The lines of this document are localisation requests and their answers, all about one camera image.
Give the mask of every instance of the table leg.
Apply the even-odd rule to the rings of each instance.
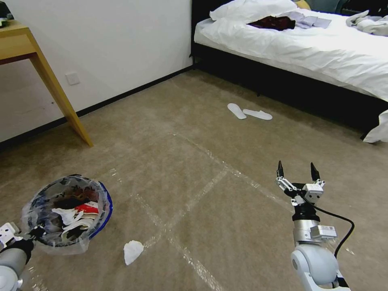
[[[64,114],[64,116],[67,118],[70,125],[73,127],[73,129],[81,136],[81,138],[90,146],[93,146],[93,143],[86,132],[84,126],[80,122],[76,112],[74,111],[69,99],[67,99],[67,96],[65,92],[63,91],[60,83],[57,80],[57,77],[55,76],[54,72],[52,71],[49,63],[47,62],[46,58],[44,57],[42,51],[40,50],[34,36],[29,33],[28,37],[35,47],[36,53],[32,54],[30,57],[30,60],[32,64],[34,65],[36,71],[38,72],[39,76],[43,80],[44,84],[46,85],[47,89],[49,90],[50,94],[54,98],[55,102],[57,103],[58,107]]]

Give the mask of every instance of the white bedsheet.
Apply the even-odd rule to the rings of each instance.
[[[243,20],[219,19],[198,24],[194,40],[388,102],[388,37],[352,29],[341,15],[296,10],[332,22],[327,29],[296,27],[279,32]],[[388,110],[379,117],[380,125],[364,141],[388,141]]]

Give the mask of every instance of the blue bin rim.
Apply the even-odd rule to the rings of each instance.
[[[104,188],[104,190],[106,192],[106,196],[107,196],[107,199],[109,201],[109,213],[108,213],[108,216],[106,217],[105,221],[100,225],[100,227],[89,236],[89,239],[92,239],[93,237],[95,237],[95,235],[98,234],[105,227],[105,225],[108,223],[108,221],[112,215],[112,211],[113,211],[112,198],[110,197],[108,190],[106,189],[105,185],[102,182],[100,182],[100,181],[98,181],[98,182],[100,183],[100,185],[102,186],[102,188]]]

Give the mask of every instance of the plastic bag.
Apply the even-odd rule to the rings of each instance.
[[[85,201],[98,203],[99,214],[93,225],[76,239],[62,241],[61,219],[51,209],[58,207],[70,209],[72,204],[84,203]],[[23,229],[29,232],[35,226],[42,226],[47,234],[38,239],[37,245],[48,254],[80,254],[86,252],[91,238],[105,226],[112,210],[112,200],[101,182],[81,175],[70,175],[43,187],[23,207]]]

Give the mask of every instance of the beige carpet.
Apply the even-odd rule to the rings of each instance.
[[[238,120],[230,102],[273,120]],[[319,206],[355,221],[338,256],[352,290],[386,288],[388,144],[198,70],[81,121],[93,148],[64,125],[0,154],[1,223],[19,223],[34,193],[68,174],[99,179],[113,199],[85,254],[34,251],[33,290],[303,290],[290,262],[293,208],[274,182],[279,159],[295,182],[310,181],[313,161],[327,182]],[[348,230],[320,216],[341,237]],[[125,266],[130,240],[145,251]]]

